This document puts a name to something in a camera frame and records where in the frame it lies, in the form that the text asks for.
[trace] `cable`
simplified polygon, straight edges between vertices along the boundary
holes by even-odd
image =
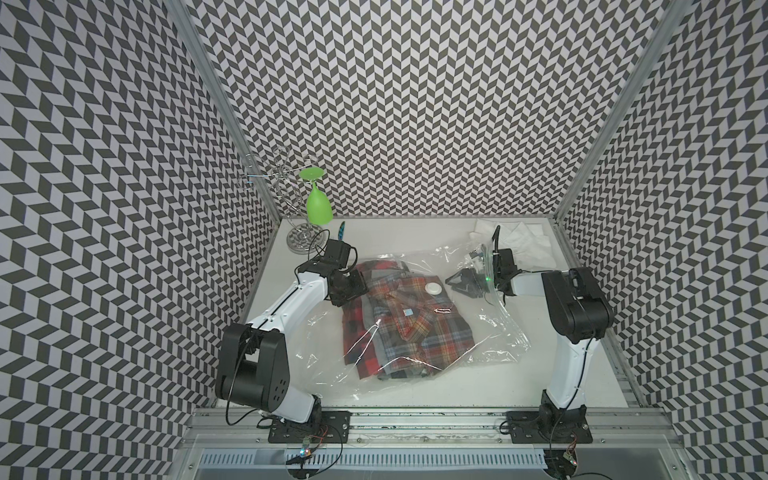
[[[238,358],[238,359],[237,359],[237,363],[235,363],[235,371],[234,371],[234,373],[232,374],[232,383],[230,384],[230,393],[229,393],[229,395],[227,395],[227,407],[224,409],[224,421],[225,421],[225,422],[227,422],[227,425],[229,425],[229,426],[237,425],[238,423],[242,422],[242,421],[243,421],[243,419],[244,419],[244,418],[246,418],[246,417],[247,417],[248,415],[250,415],[251,413],[253,413],[253,412],[257,411],[257,410],[260,410],[260,409],[251,409],[251,410],[248,410],[247,412],[245,412],[245,413],[243,414],[243,416],[241,416],[240,418],[238,418],[238,419],[237,419],[235,422],[230,422],[230,399],[232,398],[232,391],[233,391],[233,390],[234,390],[234,388],[235,388],[235,380],[237,379],[237,371],[238,371],[238,370],[240,370],[240,364],[243,362],[243,359],[245,358],[245,352],[247,352],[247,351],[248,351],[248,347],[249,347],[249,346],[250,346],[250,344],[253,342],[253,339],[255,339],[255,338],[256,338],[256,336],[258,335],[258,330],[259,330],[259,329],[260,329],[262,326],[264,326],[264,323],[266,323],[267,321],[268,321],[268,319],[267,319],[267,320],[264,320],[264,321],[261,323],[261,325],[259,325],[259,326],[258,326],[258,327],[257,327],[257,328],[256,328],[256,329],[253,331],[253,335],[251,335],[251,336],[250,336],[250,338],[248,339],[248,341],[246,342],[246,344],[245,344],[245,347],[243,348],[243,352],[240,354],[240,358]]]
[[[571,478],[583,477],[584,475],[597,475],[598,477],[603,477],[603,478],[607,478],[608,480],[613,480],[608,475],[605,475],[604,473],[597,473],[597,472],[584,472],[578,475],[571,475]]]
[[[525,420],[525,421],[515,420],[515,425],[525,425],[525,424],[528,424],[528,423],[536,423],[536,422],[538,422],[538,419],[539,419],[539,416],[537,415],[536,418],[532,419],[532,420]],[[502,435],[509,435],[511,433],[510,430],[509,430],[508,422],[509,422],[508,420],[505,420],[504,422],[501,422],[498,425],[498,432],[501,433]],[[507,425],[507,431],[506,432],[504,430],[502,430],[502,427],[504,425]]]
[[[353,268],[357,266],[357,249],[355,247],[350,247],[352,250],[355,250],[355,261],[352,262],[352,265],[348,266],[346,270],[339,270],[341,273],[349,273],[352,271]]]
[[[581,380],[584,379],[584,371],[587,369],[587,358],[589,357],[589,346],[592,344],[592,340],[594,340],[594,336],[592,336],[592,338],[589,339],[589,342],[587,342],[587,348],[584,349],[584,361],[581,364],[581,375],[578,378],[576,391],[574,392],[574,395],[571,397],[571,400],[565,406],[563,411],[560,412],[560,416],[558,417],[557,421],[555,421],[554,425],[552,426],[552,431],[549,434],[549,455],[552,455],[552,437],[554,437],[554,431],[558,428],[558,423],[560,423],[560,421],[563,419],[563,415],[565,415],[565,413],[567,412],[568,407],[571,406],[574,400],[576,400],[576,396],[578,395],[578,392],[581,389]]]
[[[257,429],[262,429],[262,430],[269,430],[269,429],[272,428],[272,425],[273,425],[274,421],[277,420],[277,419],[278,418],[276,416],[274,416],[274,415],[267,415],[267,416],[261,417],[261,419],[256,423],[256,428]],[[263,422],[264,420],[272,420],[272,423],[270,423],[267,426],[261,425],[261,422]]]
[[[326,471],[326,470],[328,470],[329,468],[333,467],[333,466],[336,464],[336,462],[338,462],[338,461],[339,461],[339,459],[341,458],[341,454],[342,454],[342,453],[344,453],[344,441],[343,441],[343,438],[342,438],[342,435],[341,435],[341,433],[339,433],[339,430],[338,430],[338,429],[337,429],[335,426],[333,426],[333,425],[328,425],[328,426],[329,426],[331,429],[333,429],[333,431],[334,431],[334,432],[336,432],[336,434],[339,436],[339,445],[341,445],[341,450],[339,450],[339,454],[337,455],[336,459],[333,461],[333,463],[332,463],[332,464],[328,465],[328,466],[327,466],[327,467],[325,467],[324,469],[320,470],[319,472],[317,472],[316,474],[314,474],[314,475],[311,475],[311,476],[320,475],[320,474],[321,474],[321,473],[323,473],[324,471]]]
[[[322,235],[323,232],[328,232],[328,238],[331,237],[331,231],[328,230],[327,228],[323,228],[321,231],[315,233],[315,236],[312,237],[312,241],[310,242],[310,245],[306,248],[306,259],[307,260],[310,259],[310,253],[312,253],[312,245],[315,243],[315,240],[317,239],[317,236],[318,235]]]
[[[314,452],[317,451],[317,449],[320,448],[320,446],[323,444],[323,440],[326,439],[326,435],[328,435],[328,426],[327,425],[326,425],[326,429],[323,430],[323,434],[321,436],[312,435],[313,438],[320,439],[320,441],[317,442],[317,447],[315,447],[314,449],[310,448],[310,454],[313,454]]]

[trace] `clear plastic bag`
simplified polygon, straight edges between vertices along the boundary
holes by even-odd
[[[493,288],[490,252],[464,243],[359,260],[369,292],[342,308],[324,302],[288,339],[292,382],[356,398],[449,368],[515,362],[530,345]]]

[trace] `white table surface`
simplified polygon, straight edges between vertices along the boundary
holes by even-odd
[[[346,220],[344,241],[357,248],[361,259],[384,253],[430,250],[469,241],[468,233],[474,230],[475,221],[473,218],[351,219]],[[532,229],[543,230],[550,237],[558,268],[568,268],[548,219],[526,217],[494,221],[523,221]],[[341,222],[334,220],[327,226],[332,238],[336,238]],[[306,259],[288,250],[286,235],[290,228],[286,220],[280,225],[248,318],[262,313],[290,286],[295,280],[293,269]],[[507,310],[531,344],[517,362],[457,365],[433,378],[409,381],[368,379],[361,382],[356,378],[356,370],[348,368],[346,378],[333,386],[300,385],[302,368],[313,361],[313,356],[338,359],[327,364],[328,373],[341,369],[341,309],[323,302],[310,314],[310,321],[292,333],[293,339],[288,339],[291,383],[309,393],[320,394],[323,405],[329,407],[538,406],[541,391],[547,387],[552,373],[557,333],[551,327],[543,297],[509,297]],[[297,352],[296,345],[304,346]],[[594,354],[584,387],[588,406],[627,407],[601,347]]]

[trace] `metal vent grille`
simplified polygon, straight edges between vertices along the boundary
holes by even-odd
[[[298,449],[205,449],[200,468],[299,468],[285,462]],[[334,447],[310,457],[304,468],[323,468],[339,454]],[[345,451],[334,468],[377,470],[544,469],[542,449],[355,449]]]
[[[286,451],[285,459],[298,450]],[[304,464],[304,468],[333,463],[339,452],[329,448],[317,452]],[[457,468],[510,469],[546,468],[541,449],[366,449],[364,452],[344,452],[334,468],[427,469]]]

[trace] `chevron patterned wall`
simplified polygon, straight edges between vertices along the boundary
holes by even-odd
[[[548,214],[668,0],[187,0],[254,152],[338,214]]]
[[[707,479],[768,478],[766,21],[695,3],[567,221]]]
[[[273,229],[241,173],[159,0],[0,3],[0,478],[160,478]]]

